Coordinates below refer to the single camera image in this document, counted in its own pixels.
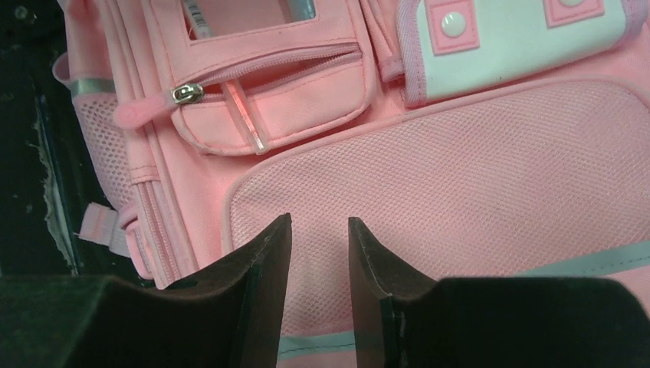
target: pink pocket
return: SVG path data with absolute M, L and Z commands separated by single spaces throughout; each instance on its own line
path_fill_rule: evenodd
M 124 104 L 118 125 L 138 127 L 168 113 L 197 150 L 247 155 L 338 127 L 374 96 L 372 48 L 355 1 L 315 0 L 315 18 L 288 24 L 253 17 L 249 21 L 259 25 L 240 29 L 229 20 L 231 29 L 219 30 L 223 35 L 198 40 L 188 36 L 182 3 L 143 1 L 161 85 L 168 90 L 164 97 Z M 270 15 L 278 7 L 265 6 Z M 222 17 L 214 6 L 205 6 L 201 16 L 214 25 Z

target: pink strap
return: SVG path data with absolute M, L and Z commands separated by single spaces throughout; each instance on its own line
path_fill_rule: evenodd
M 79 238 L 99 245 L 106 245 L 116 255 L 130 258 L 126 232 L 117 221 L 117 211 L 91 203 L 81 222 Z

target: black surface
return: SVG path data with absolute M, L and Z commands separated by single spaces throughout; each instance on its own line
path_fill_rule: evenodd
M 168 290 L 115 277 L 0 279 L 0 366 L 273 367 L 291 217 Z
M 22 5 L 33 22 L 15 17 Z M 0 274 L 70 274 L 44 222 L 45 167 L 38 156 L 38 134 L 45 132 L 55 179 L 62 194 L 67 231 L 79 274 L 115 274 L 150 287 L 128 258 L 81 241 L 78 232 L 89 202 L 108 205 L 94 174 L 70 94 L 51 75 L 65 51 L 62 12 L 55 0 L 0 2 Z
M 650 366 L 650 320 L 615 281 L 436 283 L 351 218 L 350 283 L 359 368 Z

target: zipper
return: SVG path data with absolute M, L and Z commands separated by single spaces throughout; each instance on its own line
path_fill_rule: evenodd
M 323 63 L 314 67 L 298 71 L 280 80 L 249 90 L 251 94 L 258 94 L 280 84 L 306 77 L 327 67 L 334 67 L 339 63 L 350 62 L 352 59 L 359 58 L 361 55 L 359 45 L 354 43 L 316 49 L 308 48 L 293 51 L 293 53 L 290 57 L 286 55 L 286 52 L 282 52 L 265 57 L 263 61 L 255 59 L 245 61 L 231 67 L 213 71 L 205 75 L 201 80 L 187 82 L 181 86 L 142 100 L 122 103 L 115 110 L 115 124 L 123 129 L 137 129 L 153 119 L 170 115 L 182 105 L 225 100 L 231 118 L 237 125 L 242 136 L 248 139 L 248 142 L 254 147 L 257 154 L 262 154 L 268 150 L 264 124 L 257 110 L 251 107 L 247 94 L 241 87 L 238 78 L 267 67 L 298 61 L 326 59 Z M 217 84 L 221 85 L 222 94 L 207 94 L 205 92 L 205 87 Z
M 142 208 L 145 212 L 145 223 L 149 226 L 149 233 L 153 242 L 151 249 L 154 250 L 154 261 L 159 274 L 164 275 L 162 281 L 164 286 L 181 278 L 179 266 L 174 257 L 171 241 L 163 217 L 160 213 L 160 207 L 157 204 L 155 191 L 151 182 L 142 182 L 136 185 Z

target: pink backpack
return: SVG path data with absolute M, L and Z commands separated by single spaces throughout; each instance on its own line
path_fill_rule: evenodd
M 290 212 L 278 366 L 355 366 L 347 218 L 431 278 L 587 275 L 650 307 L 647 0 L 59 0 L 114 210 L 159 288 Z

